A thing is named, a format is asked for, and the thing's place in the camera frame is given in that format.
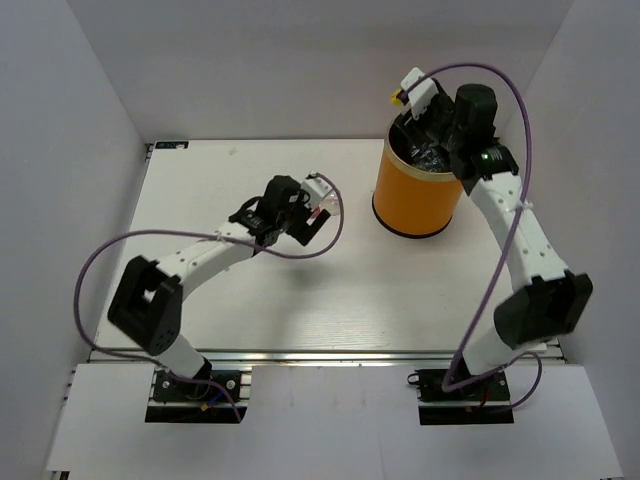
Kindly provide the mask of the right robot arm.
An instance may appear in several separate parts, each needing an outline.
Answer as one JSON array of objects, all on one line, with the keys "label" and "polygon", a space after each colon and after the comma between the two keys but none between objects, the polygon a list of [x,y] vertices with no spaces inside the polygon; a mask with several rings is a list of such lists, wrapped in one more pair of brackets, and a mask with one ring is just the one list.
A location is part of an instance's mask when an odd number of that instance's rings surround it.
[{"label": "right robot arm", "polygon": [[525,182],[510,150],[495,137],[497,100],[484,85],[466,84],[450,98],[434,80],[409,97],[418,130],[449,157],[451,170],[484,216],[500,247],[500,268],[512,293],[480,337],[464,334],[443,380],[446,392],[472,399],[488,376],[528,348],[572,333],[593,292],[585,273],[574,274],[526,204]]}]

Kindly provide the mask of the large clear unlabelled bottle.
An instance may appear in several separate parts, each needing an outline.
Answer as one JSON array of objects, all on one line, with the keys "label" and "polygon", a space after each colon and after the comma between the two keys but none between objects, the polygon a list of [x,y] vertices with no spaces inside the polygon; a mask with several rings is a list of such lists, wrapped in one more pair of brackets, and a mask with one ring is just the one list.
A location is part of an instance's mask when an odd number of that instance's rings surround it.
[{"label": "large clear unlabelled bottle", "polygon": [[407,163],[428,173],[446,173],[450,170],[448,157],[435,144],[411,146]]}]

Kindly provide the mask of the yellow-cap orange-label bottle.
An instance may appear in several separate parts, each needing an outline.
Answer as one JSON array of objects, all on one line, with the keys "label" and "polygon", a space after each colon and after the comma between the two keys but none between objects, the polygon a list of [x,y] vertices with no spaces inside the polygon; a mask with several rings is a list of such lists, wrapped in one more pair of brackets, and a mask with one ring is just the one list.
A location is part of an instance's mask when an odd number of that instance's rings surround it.
[{"label": "yellow-cap orange-label bottle", "polygon": [[407,103],[405,91],[402,88],[395,90],[390,97],[390,102],[394,106],[404,106]]}]

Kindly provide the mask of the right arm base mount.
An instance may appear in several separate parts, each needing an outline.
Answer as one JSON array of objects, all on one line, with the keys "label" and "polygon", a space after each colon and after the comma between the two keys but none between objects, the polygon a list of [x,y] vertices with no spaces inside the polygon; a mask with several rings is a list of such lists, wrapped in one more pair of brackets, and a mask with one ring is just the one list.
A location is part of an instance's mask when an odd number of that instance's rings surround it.
[{"label": "right arm base mount", "polygon": [[514,423],[511,395],[504,373],[452,392],[442,389],[445,373],[445,369],[420,369],[407,376],[407,384],[417,392],[421,426]]}]

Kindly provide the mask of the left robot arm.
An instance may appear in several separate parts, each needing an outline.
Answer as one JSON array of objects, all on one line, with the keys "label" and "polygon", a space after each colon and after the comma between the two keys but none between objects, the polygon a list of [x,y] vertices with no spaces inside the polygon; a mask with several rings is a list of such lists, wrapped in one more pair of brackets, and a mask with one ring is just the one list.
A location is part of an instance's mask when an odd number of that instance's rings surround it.
[{"label": "left robot arm", "polygon": [[276,175],[208,238],[159,259],[131,259],[107,318],[152,360],[177,376],[177,387],[199,399],[211,387],[211,364],[181,334],[183,302],[233,265],[272,247],[281,235],[306,246],[330,218],[328,181]]}]

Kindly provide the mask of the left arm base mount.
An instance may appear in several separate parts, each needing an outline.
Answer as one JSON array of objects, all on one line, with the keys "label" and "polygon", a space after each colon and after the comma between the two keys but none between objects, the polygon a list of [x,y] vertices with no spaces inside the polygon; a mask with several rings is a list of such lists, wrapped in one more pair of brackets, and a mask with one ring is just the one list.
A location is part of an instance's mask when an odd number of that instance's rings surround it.
[{"label": "left arm base mount", "polygon": [[218,388],[178,382],[166,371],[152,377],[145,422],[164,424],[238,424],[248,408],[251,373],[214,370],[211,379],[226,389],[240,418]]}]

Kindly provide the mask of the small red-label clear bottle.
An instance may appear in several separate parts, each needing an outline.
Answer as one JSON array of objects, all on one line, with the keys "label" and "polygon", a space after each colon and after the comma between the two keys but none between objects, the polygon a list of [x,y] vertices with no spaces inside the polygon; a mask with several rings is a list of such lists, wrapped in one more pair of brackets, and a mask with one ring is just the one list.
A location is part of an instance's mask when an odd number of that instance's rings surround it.
[{"label": "small red-label clear bottle", "polygon": [[343,215],[343,207],[337,195],[332,192],[322,199],[311,202],[312,220],[339,219]]}]

